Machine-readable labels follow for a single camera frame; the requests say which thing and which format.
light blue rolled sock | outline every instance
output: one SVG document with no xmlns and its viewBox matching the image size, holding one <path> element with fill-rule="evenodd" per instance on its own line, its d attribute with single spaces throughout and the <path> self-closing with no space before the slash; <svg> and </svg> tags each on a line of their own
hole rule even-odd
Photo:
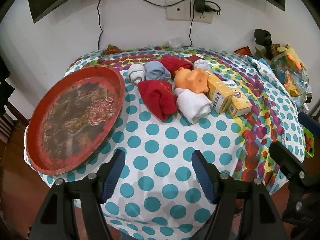
<svg viewBox="0 0 320 240">
<path fill-rule="evenodd" d="M 159 61 L 150 61 L 145 64 L 146 80 L 168 81 L 171 78 L 170 72 Z"/>
</svg>

red round tray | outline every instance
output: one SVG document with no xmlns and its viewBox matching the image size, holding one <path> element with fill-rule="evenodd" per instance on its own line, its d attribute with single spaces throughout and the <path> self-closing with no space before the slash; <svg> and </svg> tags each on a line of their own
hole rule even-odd
<svg viewBox="0 0 320 240">
<path fill-rule="evenodd" d="M 115 123 L 124 80 L 113 68 L 92 66 L 61 79 L 41 99 L 27 131 L 26 150 L 42 174 L 58 175 L 85 162 Z"/>
</svg>

polka dot tablecloth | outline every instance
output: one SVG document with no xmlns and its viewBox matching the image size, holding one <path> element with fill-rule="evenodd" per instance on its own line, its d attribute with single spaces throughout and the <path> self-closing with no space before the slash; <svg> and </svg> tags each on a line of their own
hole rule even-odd
<svg viewBox="0 0 320 240">
<path fill-rule="evenodd" d="M 209 61 L 220 79 L 237 83 L 253 105 L 251 112 L 232 119 L 228 113 L 212 110 L 191 125 L 180 112 L 162 122 L 148 111 L 137 87 L 127 79 L 129 66 L 195 53 Z M 191 164 L 195 149 L 235 179 L 260 178 L 270 193 L 286 182 L 268 154 L 270 143 L 281 141 L 300 161 L 305 156 L 304 134 L 294 103 L 267 66 L 250 57 L 188 47 L 181 51 L 148 47 L 116 55 L 94 51 L 78 58 L 66 75 L 96 64 L 113 65 L 126 85 L 111 139 L 98 155 L 76 170 L 58 176 L 39 175 L 48 186 L 57 178 L 79 180 L 96 172 L 117 149 L 122 149 L 126 154 L 124 169 L 113 196 L 101 207 L 109 225 L 137 239 L 187 240 L 211 216 L 215 205 L 205 198 Z M 26 153 L 24 158 L 30 165 Z M 79 200 L 74 203 L 81 207 Z"/>
</svg>

electrical socket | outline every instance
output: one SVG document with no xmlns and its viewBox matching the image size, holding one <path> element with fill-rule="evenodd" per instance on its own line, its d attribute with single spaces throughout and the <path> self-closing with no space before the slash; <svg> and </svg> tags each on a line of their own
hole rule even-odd
<svg viewBox="0 0 320 240">
<path fill-rule="evenodd" d="M 173 3 L 175 2 L 165 1 L 166 5 Z M 166 7 L 166 18 L 170 21 L 190 21 L 190 1 Z"/>
<path fill-rule="evenodd" d="M 192 9 L 193 9 L 193 3 L 194 1 L 191 2 L 191 15 L 190 19 L 192 20 Z M 204 12 L 204 13 L 198 13 L 195 11 L 195 17 L 193 19 L 194 22 L 201 22 L 201 23 L 212 23 L 213 22 L 213 12 Z"/>
</svg>

orange toy pig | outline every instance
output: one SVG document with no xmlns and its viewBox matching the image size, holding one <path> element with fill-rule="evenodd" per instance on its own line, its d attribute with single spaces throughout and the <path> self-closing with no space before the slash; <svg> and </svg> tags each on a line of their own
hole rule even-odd
<svg viewBox="0 0 320 240">
<path fill-rule="evenodd" d="M 208 92 L 208 72 L 202 71 L 200 68 L 190 70 L 180 67 L 175 71 L 175 74 L 174 84 L 177 88 L 189 89 L 197 94 Z"/>
</svg>

